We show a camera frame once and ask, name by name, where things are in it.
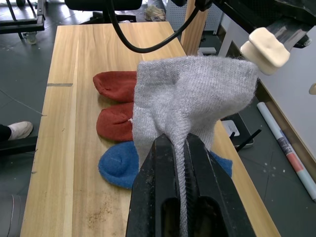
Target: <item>white wall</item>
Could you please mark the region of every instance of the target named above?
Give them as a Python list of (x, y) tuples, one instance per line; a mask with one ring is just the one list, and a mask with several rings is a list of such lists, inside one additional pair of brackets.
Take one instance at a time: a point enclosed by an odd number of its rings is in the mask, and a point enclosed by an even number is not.
[[(236, 46), (248, 39), (249, 34), (228, 16), (223, 17), (222, 26), (226, 31), (233, 29)], [(309, 46), (292, 49), (282, 68), (272, 76), (261, 74), (259, 78), (316, 158), (316, 95), (308, 92), (316, 83), (316, 27), (308, 36), (313, 40)]]

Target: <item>white shoe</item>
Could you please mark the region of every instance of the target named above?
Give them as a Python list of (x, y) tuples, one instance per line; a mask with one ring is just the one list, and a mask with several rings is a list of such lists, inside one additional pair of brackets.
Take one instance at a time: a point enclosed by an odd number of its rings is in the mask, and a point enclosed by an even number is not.
[(33, 125), (31, 122), (17, 122), (8, 126), (11, 129), (11, 136), (9, 141), (26, 138), (30, 135), (33, 130)]

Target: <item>blue sock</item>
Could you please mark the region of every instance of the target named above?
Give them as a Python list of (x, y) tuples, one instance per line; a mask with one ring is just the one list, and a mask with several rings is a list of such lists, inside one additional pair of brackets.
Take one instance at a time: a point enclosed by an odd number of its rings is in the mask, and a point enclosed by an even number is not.
[[(213, 152), (210, 154), (216, 159), (226, 173), (232, 177), (233, 162), (219, 157)], [(139, 158), (134, 142), (122, 142), (110, 147), (101, 156), (99, 172), (109, 183), (122, 188), (131, 189), (138, 174)]]

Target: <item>gray sock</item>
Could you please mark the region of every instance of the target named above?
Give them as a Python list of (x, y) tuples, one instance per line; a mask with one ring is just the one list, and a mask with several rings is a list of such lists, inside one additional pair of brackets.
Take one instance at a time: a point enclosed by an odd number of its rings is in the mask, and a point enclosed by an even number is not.
[(209, 149), (215, 122), (253, 98), (258, 68), (220, 57), (179, 57), (141, 62), (133, 109), (133, 139), (143, 164), (153, 141), (165, 133), (174, 145), (180, 186), (180, 231), (187, 233), (183, 146), (188, 133)]

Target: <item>wooden tabletop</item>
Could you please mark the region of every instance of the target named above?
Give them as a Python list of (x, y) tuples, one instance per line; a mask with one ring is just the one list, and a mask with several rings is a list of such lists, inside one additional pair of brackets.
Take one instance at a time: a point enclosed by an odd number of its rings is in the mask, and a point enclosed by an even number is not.
[[(168, 22), (120, 26), (138, 47), (173, 33)], [(131, 191), (110, 185), (98, 172), (100, 156), (114, 143), (100, 138), (95, 126), (112, 101), (98, 94), (92, 77), (184, 55), (178, 39), (152, 53), (134, 53), (111, 24), (58, 27), (21, 237), (125, 236)], [(212, 150), (233, 160), (233, 181), (256, 235), (279, 236), (220, 121)]]

